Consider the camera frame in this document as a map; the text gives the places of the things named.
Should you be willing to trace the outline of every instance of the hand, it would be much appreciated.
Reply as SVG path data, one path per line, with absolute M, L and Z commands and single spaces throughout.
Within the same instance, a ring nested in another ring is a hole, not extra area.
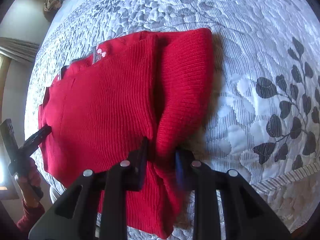
M 32 158 L 30 158 L 29 161 L 30 161 L 30 172 L 28 174 L 28 178 L 18 176 L 17 174 L 15 175 L 14 178 L 21 189 L 22 196 L 26 205 L 28 207 L 36 208 L 38 207 L 39 203 L 33 197 L 33 194 L 31 192 L 32 188 L 28 183 L 28 179 L 32 186 L 39 187 L 41 183 L 41 177 L 40 177 L 40 173 L 37 170 L 35 161 Z

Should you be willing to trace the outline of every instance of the red sleeve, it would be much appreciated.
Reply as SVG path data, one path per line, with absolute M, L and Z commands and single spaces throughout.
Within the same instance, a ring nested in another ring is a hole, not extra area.
M 22 200 L 23 217 L 17 222 L 17 227 L 20 232 L 28 237 L 29 231 L 34 226 L 34 224 L 39 220 L 39 218 L 44 214 L 44 207 L 39 203 L 38 207 L 32 208 L 28 207 L 24 200 Z

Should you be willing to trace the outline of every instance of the curtain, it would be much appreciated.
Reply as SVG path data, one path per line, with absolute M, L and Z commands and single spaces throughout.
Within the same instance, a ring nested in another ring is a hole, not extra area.
M 34 63 L 38 49 L 36 43 L 0 37 L 0 54 L 23 64 Z

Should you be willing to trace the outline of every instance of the person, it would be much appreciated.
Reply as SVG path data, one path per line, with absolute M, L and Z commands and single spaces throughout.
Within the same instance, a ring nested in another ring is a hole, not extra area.
M 44 214 L 44 207 L 41 203 L 36 201 L 30 192 L 30 185 L 39 187 L 41 183 L 40 173 L 37 170 L 35 161 L 30 158 L 30 172 L 28 178 L 15 175 L 15 180 L 19 185 L 22 192 L 22 205 L 24 210 L 23 217 L 16 223 L 19 231 L 21 232 L 23 238 L 28 238 L 29 231 L 34 226 L 34 224 L 40 219 Z

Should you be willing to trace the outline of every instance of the bright light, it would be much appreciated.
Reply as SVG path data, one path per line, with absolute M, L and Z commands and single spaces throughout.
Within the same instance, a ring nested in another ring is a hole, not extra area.
M 0 185 L 4 183 L 4 166 L 0 162 Z

